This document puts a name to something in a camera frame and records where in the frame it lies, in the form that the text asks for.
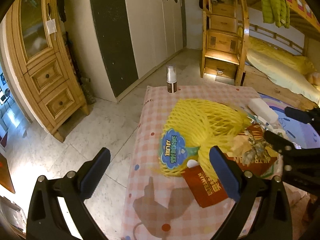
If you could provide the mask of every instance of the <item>white bottle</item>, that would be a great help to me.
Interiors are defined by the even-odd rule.
[[[167,88],[169,93],[177,92],[177,73],[174,66],[167,66]]]

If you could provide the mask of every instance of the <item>hanging clothes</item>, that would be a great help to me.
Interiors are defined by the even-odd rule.
[[[264,23],[290,27],[290,8],[286,0],[261,0]]]

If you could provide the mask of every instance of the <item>black wardrobe door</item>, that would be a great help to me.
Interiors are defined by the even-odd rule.
[[[117,97],[138,79],[125,0],[90,3],[102,59]]]

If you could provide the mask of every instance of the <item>white wall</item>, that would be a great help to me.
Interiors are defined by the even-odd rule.
[[[199,0],[184,0],[186,6],[187,48],[202,49],[202,10]]]
[[[94,96],[116,102],[100,53],[90,0],[65,0],[66,31],[82,75],[90,78]]]
[[[290,26],[289,29],[286,29],[283,26],[278,28],[275,24],[263,23],[262,12],[259,10],[253,9],[253,8],[248,8],[248,13],[249,13],[249,19],[250,19],[251,24],[255,24],[260,27],[266,28],[270,31],[273,31],[275,33],[278,33],[278,34],[284,36],[285,38],[295,42],[296,44],[298,44],[300,47],[303,48],[304,34],[301,33],[300,31],[298,31],[297,29],[293,28],[292,26]],[[283,49],[285,49],[295,55],[299,54],[293,48],[286,46],[282,42],[276,41],[273,38],[269,38],[266,35],[263,35],[263,34],[260,34],[260,33],[257,33],[255,31],[250,30],[250,36],[262,39],[264,41],[271,42],[272,44],[277,45],[277,46],[279,46],[279,47],[281,47],[281,48],[283,48]]]

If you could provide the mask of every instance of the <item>yellow pillow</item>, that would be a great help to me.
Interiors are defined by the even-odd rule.
[[[263,41],[249,37],[249,48],[274,58],[283,64],[297,70],[302,75],[314,72],[316,69],[313,63],[305,56],[294,56],[289,52],[275,49]]]

